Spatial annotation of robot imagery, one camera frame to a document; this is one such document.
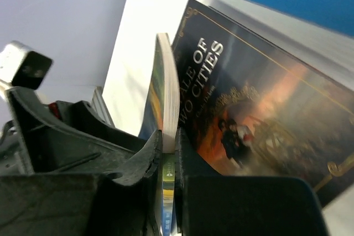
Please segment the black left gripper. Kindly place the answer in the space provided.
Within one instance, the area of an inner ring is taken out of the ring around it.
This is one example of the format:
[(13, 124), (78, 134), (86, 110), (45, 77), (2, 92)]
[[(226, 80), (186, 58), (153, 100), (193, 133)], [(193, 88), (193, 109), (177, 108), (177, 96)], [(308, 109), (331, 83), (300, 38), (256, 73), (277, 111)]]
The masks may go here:
[(12, 119), (1, 137), (1, 175), (113, 172), (145, 144), (105, 123), (86, 101), (45, 105), (24, 87), (6, 98)]

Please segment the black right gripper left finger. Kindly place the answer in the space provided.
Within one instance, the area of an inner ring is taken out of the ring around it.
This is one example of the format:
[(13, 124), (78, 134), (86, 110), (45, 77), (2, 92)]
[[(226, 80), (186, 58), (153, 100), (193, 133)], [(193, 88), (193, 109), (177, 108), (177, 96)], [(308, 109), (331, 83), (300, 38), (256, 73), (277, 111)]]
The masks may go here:
[(158, 235), (155, 193), (161, 148), (157, 130), (109, 175), (1, 177), (1, 234)]

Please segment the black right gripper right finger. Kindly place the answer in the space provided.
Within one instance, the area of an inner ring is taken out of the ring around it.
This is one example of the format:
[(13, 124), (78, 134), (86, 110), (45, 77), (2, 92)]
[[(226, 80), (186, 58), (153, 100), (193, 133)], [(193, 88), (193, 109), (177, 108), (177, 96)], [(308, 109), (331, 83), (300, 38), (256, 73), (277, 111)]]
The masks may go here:
[(182, 235), (328, 235), (316, 195), (302, 179), (223, 176), (176, 134), (176, 224)]

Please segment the Animal Farm book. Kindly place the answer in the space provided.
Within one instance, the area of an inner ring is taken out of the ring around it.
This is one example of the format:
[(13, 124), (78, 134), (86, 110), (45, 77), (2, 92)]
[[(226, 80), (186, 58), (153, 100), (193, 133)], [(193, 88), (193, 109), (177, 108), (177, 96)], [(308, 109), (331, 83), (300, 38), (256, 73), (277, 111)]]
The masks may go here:
[(155, 216), (160, 235), (172, 235), (174, 226), (175, 138), (180, 109), (179, 81), (167, 33), (155, 38), (153, 69), (139, 137), (162, 131)]

